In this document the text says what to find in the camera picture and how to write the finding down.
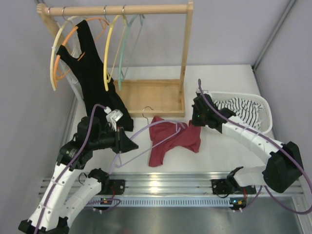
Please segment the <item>red tank top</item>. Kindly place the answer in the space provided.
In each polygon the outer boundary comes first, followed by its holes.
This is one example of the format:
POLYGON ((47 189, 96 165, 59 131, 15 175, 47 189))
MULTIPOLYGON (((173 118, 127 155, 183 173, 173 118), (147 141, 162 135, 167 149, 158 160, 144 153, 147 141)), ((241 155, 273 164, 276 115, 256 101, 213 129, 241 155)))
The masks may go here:
POLYGON ((150 167, 163 165, 165 154, 177 147, 184 147, 194 153, 199 152, 201 127, 189 123, 164 122, 164 119, 155 116, 152 119, 154 126, 149 128, 152 150, 150 153, 150 167))

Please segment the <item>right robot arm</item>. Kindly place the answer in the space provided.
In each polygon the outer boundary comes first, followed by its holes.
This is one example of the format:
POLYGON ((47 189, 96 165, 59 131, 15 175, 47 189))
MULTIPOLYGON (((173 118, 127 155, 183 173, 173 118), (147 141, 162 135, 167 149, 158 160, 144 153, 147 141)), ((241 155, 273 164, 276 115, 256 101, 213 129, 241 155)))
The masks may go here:
POLYGON ((303 173, 299 147, 273 140, 244 121, 228 108, 218 109, 209 94, 198 94, 193 99, 192 124, 215 129, 236 140, 255 154, 262 166, 239 166, 227 175, 227 186, 239 193, 247 186, 266 185, 277 193, 285 192, 303 173))

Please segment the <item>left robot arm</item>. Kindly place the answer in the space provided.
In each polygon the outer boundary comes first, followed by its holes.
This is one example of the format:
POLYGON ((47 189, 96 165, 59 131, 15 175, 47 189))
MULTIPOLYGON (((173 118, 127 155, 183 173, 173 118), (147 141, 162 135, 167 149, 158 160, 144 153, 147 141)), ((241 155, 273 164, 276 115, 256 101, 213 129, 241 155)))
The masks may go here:
POLYGON ((20 222, 18 229, 25 234, 67 234, 78 214, 97 194, 110 189, 109 174, 93 169, 81 187, 69 192, 82 173, 93 151, 111 149, 114 153, 127 153, 138 149, 122 127, 105 127, 97 117, 84 117, 78 123, 72 140, 63 145, 55 164, 50 183, 34 213, 20 222))

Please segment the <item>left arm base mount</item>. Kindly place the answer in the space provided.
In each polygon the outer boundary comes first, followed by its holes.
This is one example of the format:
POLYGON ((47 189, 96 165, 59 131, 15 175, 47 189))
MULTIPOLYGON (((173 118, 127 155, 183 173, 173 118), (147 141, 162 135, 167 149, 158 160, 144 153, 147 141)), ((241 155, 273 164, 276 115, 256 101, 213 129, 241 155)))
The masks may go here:
POLYGON ((124 179, 111 179, 106 190, 102 190, 99 193, 100 195, 104 195, 104 197, 100 199, 100 204, 96 205, 95 208, 102 211, 112 210, 121 202, 116 198, 116 196, 124 194, 124 191, 124 179))

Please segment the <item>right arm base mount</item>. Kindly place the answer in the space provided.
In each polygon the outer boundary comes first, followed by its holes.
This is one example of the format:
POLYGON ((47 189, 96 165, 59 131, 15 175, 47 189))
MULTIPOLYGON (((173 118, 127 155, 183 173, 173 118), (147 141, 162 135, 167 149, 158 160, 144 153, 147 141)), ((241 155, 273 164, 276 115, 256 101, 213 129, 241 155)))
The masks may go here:
POLYGON ((257 193, 255 186, 235 187, 227 179, 212 179, 213 194, 219 198, 230 199, 232 211, 240 211, 248 205, 248 195, 257 193))

